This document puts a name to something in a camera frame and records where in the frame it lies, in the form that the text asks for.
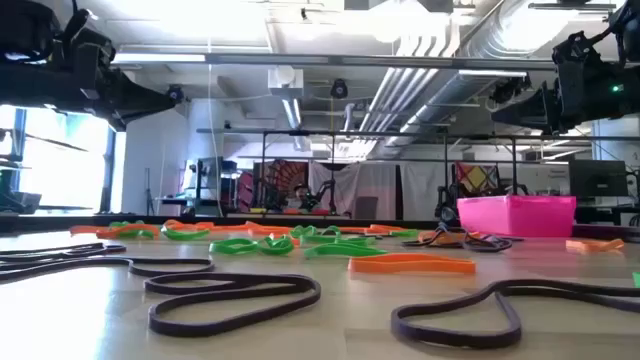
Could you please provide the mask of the white ceiling air unit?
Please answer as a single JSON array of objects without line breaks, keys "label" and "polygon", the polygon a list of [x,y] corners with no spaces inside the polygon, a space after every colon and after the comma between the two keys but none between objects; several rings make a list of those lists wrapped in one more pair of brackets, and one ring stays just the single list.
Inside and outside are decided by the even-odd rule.
[{"label": "white ceiling air unit", "polygon": [[304,95],[304,72],[289,65],[268,70],[267,87],[274,96],[293,99]]}]

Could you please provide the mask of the person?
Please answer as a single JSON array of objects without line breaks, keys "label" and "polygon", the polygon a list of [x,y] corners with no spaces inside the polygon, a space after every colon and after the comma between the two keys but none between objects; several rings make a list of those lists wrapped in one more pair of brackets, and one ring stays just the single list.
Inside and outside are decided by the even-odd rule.
[{"label": "person", "polygon": [[299,184],[294,188],[294,197],[288,202],[289,208],[309,212],[311,209],[310,189],[305,184]]}]

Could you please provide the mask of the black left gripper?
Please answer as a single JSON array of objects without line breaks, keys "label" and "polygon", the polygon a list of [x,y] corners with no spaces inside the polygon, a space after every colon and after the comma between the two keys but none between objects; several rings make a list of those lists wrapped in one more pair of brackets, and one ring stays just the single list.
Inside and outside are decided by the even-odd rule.
[{"label": "black left gripper", "polygon": [[[141,86],[122,70],[96,69],[94,82],[83,75],[45,66],[0,63],[0,105],[91,113],[107,118],[114,131],[125,131],[130,122],[171,110],[176,103],[164,93]],[[115,90],[115,105],[110,90]]]}]

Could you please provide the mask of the white hanging cloth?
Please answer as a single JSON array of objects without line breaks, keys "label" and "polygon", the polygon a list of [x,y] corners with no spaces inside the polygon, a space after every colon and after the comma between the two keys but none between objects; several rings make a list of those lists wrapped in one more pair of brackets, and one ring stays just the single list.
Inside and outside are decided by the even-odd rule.
[{"label": "white hanging cloth", "polygon": [[360,162],[352,164],[320,163],[312,161],[308,168],[308,184],[313,191],[333,178],[335,180],[335,204],[338,214],[350,213],[354,218],[357,197],[378,198],[375,220],[396,219],[396,165],[393,163]]},{"label": "white hanging cloth", "polygon": [[445,182],[443,163],[405,162],[400,165],[403,215],[408,221],[433,221],[438,188]]}]

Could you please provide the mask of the bright window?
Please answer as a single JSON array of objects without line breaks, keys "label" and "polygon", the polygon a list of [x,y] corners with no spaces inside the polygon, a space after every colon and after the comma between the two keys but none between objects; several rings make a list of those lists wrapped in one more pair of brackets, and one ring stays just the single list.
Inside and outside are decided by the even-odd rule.
[{"label": "bright window", "polygon": [[0,209],[102,209],[115,135],[93,115],[0,105]]}]

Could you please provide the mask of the black hanging spotlight cluster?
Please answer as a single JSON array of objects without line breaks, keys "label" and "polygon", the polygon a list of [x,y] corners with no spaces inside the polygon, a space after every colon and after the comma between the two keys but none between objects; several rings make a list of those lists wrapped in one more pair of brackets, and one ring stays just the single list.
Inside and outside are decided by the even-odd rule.
[{"label": "black hanging spotlight cluster", "polygon": [[529,75],[503,79],[496,83],[489,95],[489,99],[496,104],[504,104],[530,87],[531,79]]}]

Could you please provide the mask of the pink plastic basket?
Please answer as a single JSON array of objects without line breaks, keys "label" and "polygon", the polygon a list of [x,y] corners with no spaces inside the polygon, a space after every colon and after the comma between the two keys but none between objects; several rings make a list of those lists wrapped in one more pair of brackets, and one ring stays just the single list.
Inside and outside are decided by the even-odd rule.
[{"label": "pink plastic basket", "polygon": [[573,196],[504,195],[457,200],[462,227],[471,232],[515,237],[569,237]]}]

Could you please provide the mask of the black computer monitor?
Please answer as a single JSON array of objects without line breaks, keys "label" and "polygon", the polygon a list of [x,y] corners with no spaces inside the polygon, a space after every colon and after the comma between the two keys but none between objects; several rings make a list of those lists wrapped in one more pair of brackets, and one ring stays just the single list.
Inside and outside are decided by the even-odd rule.
[{"label": "black computer monitor", "polygon": [[628,195],[623,161],[572,160],[568,164],[570,194],[579,198]]}]

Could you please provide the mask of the grey overhead frame crossbar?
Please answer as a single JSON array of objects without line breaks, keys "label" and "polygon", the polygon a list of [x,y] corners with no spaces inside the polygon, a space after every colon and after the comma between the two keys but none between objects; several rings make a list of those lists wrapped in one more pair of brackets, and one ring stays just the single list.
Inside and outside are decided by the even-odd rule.
[{"label": "grey overhead frame crossbar", "polygon": [[549,60],[252,53],[119,53],[114,64],[300,65],[507,71],[553,71]]}]

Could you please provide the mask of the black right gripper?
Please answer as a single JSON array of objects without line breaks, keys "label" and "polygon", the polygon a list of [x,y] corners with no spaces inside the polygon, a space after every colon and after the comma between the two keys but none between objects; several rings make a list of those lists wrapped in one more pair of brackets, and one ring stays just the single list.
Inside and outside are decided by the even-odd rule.
[{"label": "black right gripper", "polygon": [[[567,62],[558,66],[555,90],[557,104],[553,89],[543,82],[529,97],[494,110],[492,120],[553,134],[587,121],[640,113],[640,64]],[[547,121],[556,115],[559,128]]]}]

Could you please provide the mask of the grey chair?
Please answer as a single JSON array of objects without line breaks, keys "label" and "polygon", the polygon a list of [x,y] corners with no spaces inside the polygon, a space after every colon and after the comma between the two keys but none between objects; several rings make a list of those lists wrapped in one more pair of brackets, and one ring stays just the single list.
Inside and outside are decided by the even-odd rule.
[{"label": "grey chair", "polygon": [[355,200],[353,216],[357,220],[375,220],[377,218],[378,198],[360,196]]}]

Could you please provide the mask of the yellow red diamond cloth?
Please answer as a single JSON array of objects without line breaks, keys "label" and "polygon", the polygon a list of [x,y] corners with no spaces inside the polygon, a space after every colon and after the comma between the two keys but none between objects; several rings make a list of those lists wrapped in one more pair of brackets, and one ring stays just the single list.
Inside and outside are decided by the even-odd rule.
[{"label": "yellow red diamond cloth", "polygon": [[502,193],[499,169],[495,165],[455,162],[454,189],[461,198],[495,196]]}]

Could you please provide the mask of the red patterned hanging cloth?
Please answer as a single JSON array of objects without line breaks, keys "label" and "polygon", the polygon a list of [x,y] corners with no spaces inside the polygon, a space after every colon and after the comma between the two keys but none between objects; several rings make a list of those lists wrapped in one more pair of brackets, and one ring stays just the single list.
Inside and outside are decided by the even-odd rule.
[{"label": "red patterned hanging cloth", "polygon": [[296,194],[296,188],[306,186],[307,181],[307,162],[283,159],[256,162],[253,167],[252,206],[267,212],[298,208],[301,200]]}]

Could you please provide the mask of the silver ventilation duct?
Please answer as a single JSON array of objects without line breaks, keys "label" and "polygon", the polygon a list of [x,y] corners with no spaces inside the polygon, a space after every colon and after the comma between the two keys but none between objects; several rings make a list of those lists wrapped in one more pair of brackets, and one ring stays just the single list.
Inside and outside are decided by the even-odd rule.
[{"label": "silver ventilation duct", "polygon": [[[526,59],[554,38],[574,16],[534,9],[541,0],[498,0],[471,30],[461,35],[450,25],[438,38],[427,38],[411,49],[415,55],[455,58]],[[353,144],[357,157],[373,150],[389,154],[406,145],[425,124],[437,123],[453,114],[469,99],[495,82],[497,77],[481,70],[396,69],[388,70],[360,129],[385,132],[401,116],[408,119],[401,137],[366,139]]]}]

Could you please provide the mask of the black metal rack frame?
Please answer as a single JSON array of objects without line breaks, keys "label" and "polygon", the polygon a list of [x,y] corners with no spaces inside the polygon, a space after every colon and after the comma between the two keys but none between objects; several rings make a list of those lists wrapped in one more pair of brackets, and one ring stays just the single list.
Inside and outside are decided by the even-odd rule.
[{"label": "black metal rack frame", "polygon": [[306,138],[310,136],[325,136],[329,137],[332,142],[330,160],[335,161],[335,142],[337,137],[355,138],[356,140],[389,140],[392,141],[392,145],[384,145],[384,148],[396,149],[401,148],[398,142],[399,138],[407,138],[407,143],[412,144],[416,141],[436,142],[440,141],[442,145],[442,158],[441,159],[409,159],[409,162],[441,162],[444,164],[446,173],[444,185],[449,186],[450,180],[447,173],[448,164],[452,161],[449,160],[449,152],[452,151],[461,141],[467,140],[472,144],[475,143],[487,143],[489,145],[503,146],[502,141],[508,143],[506,149],[511,153],[510,160],[468,160],[468,163],[495,163],[495,164],[510,164],[512,167],[512,185],[511,193],[516,194],[517,188],[520,186],[518,183],[518,165],[536,165],[552,163],[551,159],[541,159],[536,161],[518,160],[517,159],[517,143],[522,141],[533,141],[539,143],[540,148],[544,149],[544,142],[549,140],[553,141],[574,141],[574,142],[590,142],[592,145],[600,146],[601,142],[633,142],[640,144],[640,136],[591,136],[591,135],[518,135],[518,134],[450,134],[448,132],[433,132],[433,133],[409,133],[409,132],[375,132],[375,131],[329,131],[329,130],[262,130],[259,131],[262,135],[262,155],[261,163],[266,159],[266,139],[269,135],[286,135],[297,138]]}]

